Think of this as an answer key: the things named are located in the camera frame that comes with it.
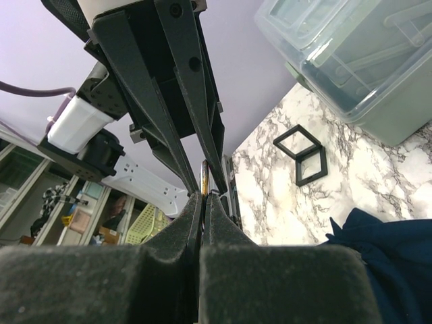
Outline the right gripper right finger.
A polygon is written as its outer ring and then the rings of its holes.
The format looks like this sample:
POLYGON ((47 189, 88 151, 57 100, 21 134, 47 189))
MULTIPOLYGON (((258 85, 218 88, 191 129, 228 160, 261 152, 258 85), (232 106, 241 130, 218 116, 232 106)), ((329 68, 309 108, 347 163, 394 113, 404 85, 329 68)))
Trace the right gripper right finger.
POLYGON ((342 246, 259 246, 206 201, 201 323, 380 323, 365 266, 342 246))

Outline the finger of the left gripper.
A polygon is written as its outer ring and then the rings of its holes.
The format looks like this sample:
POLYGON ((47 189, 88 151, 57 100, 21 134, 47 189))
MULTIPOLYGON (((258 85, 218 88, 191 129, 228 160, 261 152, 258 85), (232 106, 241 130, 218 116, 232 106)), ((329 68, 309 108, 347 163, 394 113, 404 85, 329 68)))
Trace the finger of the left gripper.
POLYGON ((155 1, 174 73, 205 159, 220 193, 227 192, 222 155, 225 127, 221 102, 200 25, 191 1, 155 1))
POLYGON ((126 12, 96 18, 92 31, 125 93, 133 100, 130 107, 139 126, 145 129, 143 117, 151 125, 145 132, 153 138, 153 155, 181 179, 188 193, 197 192, 199 186, 190 162, 159 86, 142 58, 126 12))

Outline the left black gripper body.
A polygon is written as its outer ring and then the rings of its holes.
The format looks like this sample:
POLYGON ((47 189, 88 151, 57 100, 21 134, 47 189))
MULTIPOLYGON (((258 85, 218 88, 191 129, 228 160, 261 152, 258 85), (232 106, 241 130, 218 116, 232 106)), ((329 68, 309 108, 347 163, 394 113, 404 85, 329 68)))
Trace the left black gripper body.
MULTIPOLYGON (((183 98, 182 88, 176 72, 178 67, 173 58, 169 43, 165 38, 162 24, 154 1, 135 1, 122 5, 115 1, 116 10, 125 11, 138 48, 148 68, 148 72, 158 84, 167 105, 170 116, 180 138, 196 134, 203 137, 204 131, 196 132, 183 98)), ((102 68, 101 76, 90 74, 78 90, 78 96, 97 109, 104 111, 115 119, 126 114, 130 105, 126 101, 126 92, 120 88, 119 82, 112 75, 113 70, 99 45, 89 36, 90 25, 86 21, 77 1, 43 1, 45 8, 53 14, 65 27, 84 42, 85 50, 97 61, 97 67, 102 68)), ((220 100, 209 61, 207 46, 200 24, 199 15, 207 8, 206 1, 185 1, 185 5, 193 10, 193 36, 200 46, 200 57, 188 58, 188 63, 196 63, 202 69, 203 79, 200 88, 206 94, 207 110, 195 109, 198 121, 208 119, 211 137, 206 143, 215 149, 216 155, 223 151, 224 126, 221 122, 220 100)))

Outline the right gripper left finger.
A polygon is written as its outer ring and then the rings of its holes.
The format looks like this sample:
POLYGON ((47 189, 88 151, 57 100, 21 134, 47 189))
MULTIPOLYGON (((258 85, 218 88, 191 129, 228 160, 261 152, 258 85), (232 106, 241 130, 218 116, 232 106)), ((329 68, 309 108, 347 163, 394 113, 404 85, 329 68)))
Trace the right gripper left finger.
POLYGON ((202 203, 141 245, 2 248, 1 322, 195 322, 202 203))

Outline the round colourful brooch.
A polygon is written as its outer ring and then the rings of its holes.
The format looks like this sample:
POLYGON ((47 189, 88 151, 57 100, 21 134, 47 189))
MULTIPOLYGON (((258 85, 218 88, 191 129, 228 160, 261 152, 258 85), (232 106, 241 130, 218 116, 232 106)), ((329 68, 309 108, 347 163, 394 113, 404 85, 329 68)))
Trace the round colourful brooch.
POLYGON ((209 164, 207 160, 204 160, 201 163, 200 168, 200 191, 203 198, 206 198, 209 194, 210 188, 210 172, 209 172, 209 164))

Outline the navy blue t-shirt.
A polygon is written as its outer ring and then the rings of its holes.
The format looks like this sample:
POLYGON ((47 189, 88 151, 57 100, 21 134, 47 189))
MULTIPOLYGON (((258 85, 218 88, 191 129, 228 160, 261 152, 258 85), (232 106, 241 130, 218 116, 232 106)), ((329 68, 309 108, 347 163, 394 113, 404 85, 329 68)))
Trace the navy blue t-shirt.
POLYGON ((327 243, 360 258, 384 323, 431 322, 430 219, 384 222, 354 208, 331 227, 327 243))

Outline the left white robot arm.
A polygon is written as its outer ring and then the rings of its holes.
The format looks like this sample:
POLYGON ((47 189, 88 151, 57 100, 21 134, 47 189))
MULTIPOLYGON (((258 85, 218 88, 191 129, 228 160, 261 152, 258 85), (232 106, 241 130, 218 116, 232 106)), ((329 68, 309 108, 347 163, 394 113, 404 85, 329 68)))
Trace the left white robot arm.
POLYGON ((89 182, 125 192, 177 217, 199 189, 182 145, 195 135, 220 192, 224 125, 200 23, 205 1, 45 1, 96 65, 38 145, 89 182), (171 186, 135 162, 108 124, 129 115, 131 135, 176 174, 171 186))

